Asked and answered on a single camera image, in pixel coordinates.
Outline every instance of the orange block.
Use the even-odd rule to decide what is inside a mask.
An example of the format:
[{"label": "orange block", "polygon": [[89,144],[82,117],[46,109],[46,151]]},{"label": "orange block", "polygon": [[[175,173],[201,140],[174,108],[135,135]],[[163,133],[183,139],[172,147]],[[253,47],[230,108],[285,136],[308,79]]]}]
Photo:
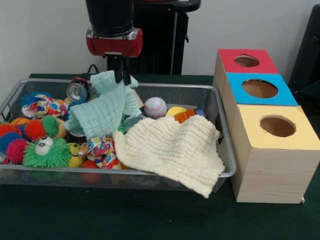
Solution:
[{"label": "orange block", "polygon": [[193,109],[193,108],[190,108],[190,109],[188,109],[187,111],[182,112],[182,113],[176,115],[176,116],[174,117],[174,119],[175,119],[176,121],[178,121],[179,123],[182,124],[185,120],[187,120],[188,118],[190,118],[191,116],[194,116],[194,115],[196,115],[194,109]]}]

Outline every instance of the cream cloth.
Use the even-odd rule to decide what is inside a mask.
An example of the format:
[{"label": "cream cloth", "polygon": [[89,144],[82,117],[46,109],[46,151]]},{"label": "cream cloth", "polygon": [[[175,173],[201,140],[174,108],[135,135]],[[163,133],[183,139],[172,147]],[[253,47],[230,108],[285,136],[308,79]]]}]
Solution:
[{"label": "cream cloth", "polygon": [[113,133],[116,156],[124,165],[178,181],[205,198],[225,169],[217,154],[219,136],[199,115],[182,124],[170,116],[145,118],[126,135]]}]

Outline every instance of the circular hole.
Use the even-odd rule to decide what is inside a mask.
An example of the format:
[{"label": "circular hole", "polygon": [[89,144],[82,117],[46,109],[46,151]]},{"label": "circular hole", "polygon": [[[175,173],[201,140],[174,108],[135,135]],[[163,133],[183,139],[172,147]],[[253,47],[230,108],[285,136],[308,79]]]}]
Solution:
[{"label": "circular hole", "polygon": [[245,55],[245,54],[237,56],[234,59],[234,61],[236,64],[239,64],[240,66],[247,67],[247,68],[256,67],[260,64],[257,58],[255,58],[254,56]]},{"label": "circular hole", "polygon": [[288,137],[296,132],[296,125],[289,119],[279,115],[264,116],[260,126],[268,133],[277,137]]},{"label": "circular hole", "polygon": [[242,83],[247,94],[260,99],[270,99],[278,94],[278,88],[270,82],[261,79],[249,79]]}]

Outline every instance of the black cable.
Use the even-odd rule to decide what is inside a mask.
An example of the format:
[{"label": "black cable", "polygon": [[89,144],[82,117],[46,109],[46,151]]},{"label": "black cable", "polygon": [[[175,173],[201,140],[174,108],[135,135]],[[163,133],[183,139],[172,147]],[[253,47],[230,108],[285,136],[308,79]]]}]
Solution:
[{"label": "black cable", "polygon": [[97,68],[97,66],[95,64],[91,64],[86,73],[89,74],[91,72],[92,68],[94,68],[96,74],[99,73],[99,70],[98,70],[98,68]]}]

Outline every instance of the red box top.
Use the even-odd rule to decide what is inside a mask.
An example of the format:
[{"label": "red box top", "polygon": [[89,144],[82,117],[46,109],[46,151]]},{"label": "red box top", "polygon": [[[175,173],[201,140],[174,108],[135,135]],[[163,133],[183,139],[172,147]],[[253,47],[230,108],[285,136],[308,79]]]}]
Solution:
[{"label": "red box top", "polygon": [[278,74],[278,70],[266,50],[218,49],[227,73]]}]

